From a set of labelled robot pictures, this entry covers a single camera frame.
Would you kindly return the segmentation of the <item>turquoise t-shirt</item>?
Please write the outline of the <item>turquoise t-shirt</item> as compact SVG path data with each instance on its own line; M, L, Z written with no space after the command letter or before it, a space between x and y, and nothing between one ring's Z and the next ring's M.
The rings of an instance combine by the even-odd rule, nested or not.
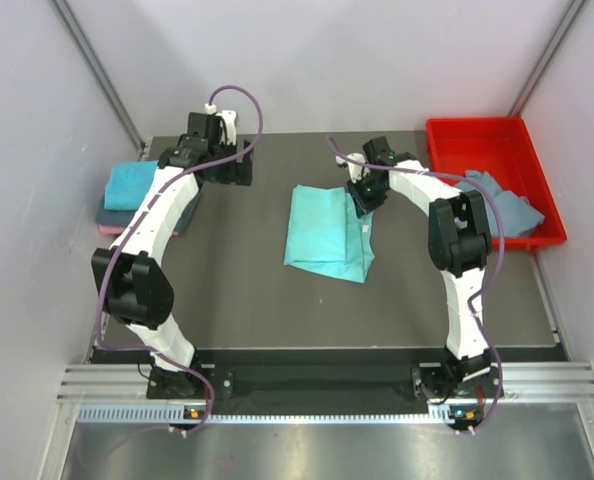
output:
M356 214L344 188L298 185L291 196L283 264L363 284L375 259L372 224L372 214Z

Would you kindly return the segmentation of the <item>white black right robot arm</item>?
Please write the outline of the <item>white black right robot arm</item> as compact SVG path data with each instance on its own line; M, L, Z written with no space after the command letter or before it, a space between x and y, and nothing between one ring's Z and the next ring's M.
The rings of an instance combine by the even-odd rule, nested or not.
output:
M428 220L428 253L441 273L447 301L446 359L440 370L420 373L416 395L429 404L464 396L491 372L490 342L482 333L481 290L493 241L481 191L461 191L425 168L410 153L395 153L382 136L363 145L361 154L337 155L346 168L346 189L356 215L365 216L397 193Z

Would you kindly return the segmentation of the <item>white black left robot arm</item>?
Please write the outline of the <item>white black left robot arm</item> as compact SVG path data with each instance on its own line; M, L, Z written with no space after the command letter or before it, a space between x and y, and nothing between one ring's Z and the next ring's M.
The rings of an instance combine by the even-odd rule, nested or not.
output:
M137 349L148 353L150 399L189 399L209 393L208 380L196 361L196 348L174 318L174 289L162 260L178 220L204 182L249 185L252 152L247 141L229 136L180 136L156 163L147 193L123 233L91 258L98 299L94 327L99 347L106 348L106 316L136 335Z

